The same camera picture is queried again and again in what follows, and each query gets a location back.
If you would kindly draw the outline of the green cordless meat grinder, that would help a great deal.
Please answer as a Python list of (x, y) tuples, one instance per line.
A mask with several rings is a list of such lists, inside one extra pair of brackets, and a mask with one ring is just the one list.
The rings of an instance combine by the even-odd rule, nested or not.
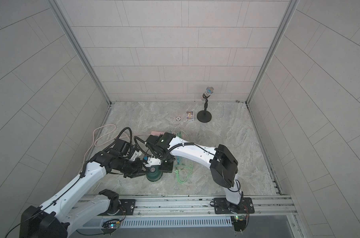
[(146, 178), (151, 182), (156, 182), (161, 179), (163, 172), (160, 171), (159, 166), (151, 166), (147, 171)]

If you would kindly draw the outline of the pink power strip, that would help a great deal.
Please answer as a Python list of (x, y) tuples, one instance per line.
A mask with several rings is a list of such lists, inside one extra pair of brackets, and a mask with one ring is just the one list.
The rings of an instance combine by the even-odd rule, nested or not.
[(150, 133), (150, 135), (154, 135), (154, 136), (160, 136), (160, 135), (163, 135), (163, 134), (164, 134), (164, 132), (162, 132), (162, 131), (152, 131)]

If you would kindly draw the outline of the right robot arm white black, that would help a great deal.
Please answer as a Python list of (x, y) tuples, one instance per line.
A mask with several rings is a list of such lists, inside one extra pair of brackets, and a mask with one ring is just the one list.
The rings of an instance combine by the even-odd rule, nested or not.
[(158, 181), (163, 173), (171, 173), (176, 157), (183, 157), (210, 169), (213, 181), (224, 188), (227, 206), (237, 208), (241, 204), (242, 193), (236, 178), (238, 162), (226, 146), (201, 146), (168, 132), (149, 135), (146, 140), (134, 136), (134, 142), (145, 155), (143, 162), (149, 181)]

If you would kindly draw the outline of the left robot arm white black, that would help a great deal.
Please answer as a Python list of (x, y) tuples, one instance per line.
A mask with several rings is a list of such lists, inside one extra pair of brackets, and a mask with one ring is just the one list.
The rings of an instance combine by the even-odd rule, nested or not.
[(98, 152), (83, 164), (82, 171), (61, 191), (39, 207), (30, 206), (21, 217), (21, 238), (67, 238), (97, 215), (117, 215), (106, 223), (110, 232), (121, 224), (132, 206), (124, 205), (119, 194), (104, 189), (95, 198), (74, 209), (74, 205), (99, 180), (114, 170), (125, 177), (138, 177), (146, 174), (139, 159), (140, 149), (132, 141), (121, 140), (117, 136), (113, 143)]

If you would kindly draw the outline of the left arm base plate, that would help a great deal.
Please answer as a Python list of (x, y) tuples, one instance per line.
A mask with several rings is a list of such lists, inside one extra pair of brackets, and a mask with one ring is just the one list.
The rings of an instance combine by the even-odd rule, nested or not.
[(116, 208), (100, 213), (99, 216), (131, 216), (134, 213), (136, 199), (120, 199)]

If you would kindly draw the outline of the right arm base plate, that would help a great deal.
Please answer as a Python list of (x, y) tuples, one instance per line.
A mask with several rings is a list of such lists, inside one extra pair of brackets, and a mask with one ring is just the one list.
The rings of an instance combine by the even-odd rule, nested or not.
[(216, 214), (253, 214), (254, 205), (250, 197), (241, 198), (238, 205), (228, 202), (225, 198), (214, 198), (210, 205)]

